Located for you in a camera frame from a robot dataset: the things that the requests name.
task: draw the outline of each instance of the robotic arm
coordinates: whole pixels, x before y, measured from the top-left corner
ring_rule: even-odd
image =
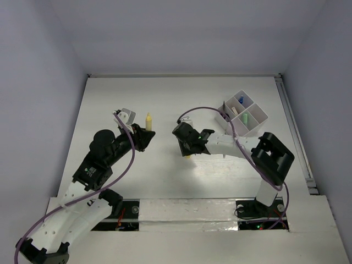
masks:
[[[178,139],[182,156],[192,154],[223,154],[244,158],[233,136],[223,135],[211,129],[199,133],[192,121],[185,117],[173,130]],[[244,151],[256,164],[259,171],[271,182],[262,180],[255,201],[270,207],[293,163],[294,155],[272,133],[265,132],[261,137],[238,137]]]
[[[130,110],[123,108],[115,114],[128,128],[135,149],[143,152],[155,132],[133,124],[135,113]],[[110,189],[90,197],[89,201],[85,199],[70,207],[65,206],[72,200],[100,190],[113,173],[111,166],[131,150],[125,130],[118,121],[117,123],[121,135],[115,137],[110,130],[101,130],[95,134],[89,153],[73,175],[73,180],[59,203],[64,209],[49,217],[21,244],[20,252],[31,263],[65,264],[74,244],[101,220],[119,213],[123,197]]]

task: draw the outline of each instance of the screw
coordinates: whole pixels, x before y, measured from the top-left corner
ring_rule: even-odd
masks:
[[[239,213],[243,213],[244,212],[244,206],[243,205],[238,205],[236,210]]]
[[[278,205],[277,206],[277,210],[279,210],[279,212],[283,212],[283,211],[285,211],[285,206],[284,205]]]
[[[138,213],[139,212],[139,207],[138,206],[133,206],[132,207],[132,213]]]

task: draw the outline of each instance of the green object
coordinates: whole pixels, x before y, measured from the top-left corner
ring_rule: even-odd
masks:
[[[247,126],[247,123],[248,123],[248,114],[247,113],[244,113],[242,115],[242,122],[245,126]]]

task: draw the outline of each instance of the gray wall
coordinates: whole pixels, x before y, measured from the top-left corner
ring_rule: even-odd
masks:
[[[284,73],[308,159],[352,260],[352,1],[330,0]]]
[[[51,0],[89,73],[278,73],[325,0]]]
[[[49,1],[1,0],[0,81],[0,262],[13,263],[57,193],[86,81]]]

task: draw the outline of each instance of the white storage box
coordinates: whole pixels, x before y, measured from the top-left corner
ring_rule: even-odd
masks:
[[[241,96],[243,96],[243,103],[239,102]],[[232,111],[232,108],[236,109],[238,114]],[[218,107],[220,111],[223,110],[223,106]],[[229,100],[225,101],[225,112],[230,116],[231,121],[235,126],[236,133],[239,136],[255,136],[259,127],[268,119],[268,115],[256,104],[254,101],[243,91],[239,91]],[[247,114],[247,125],[243,123],[243,114]],[[220,126],[226,130],[226,134],[232,135],[231,125],[217,113],[215,120]]]

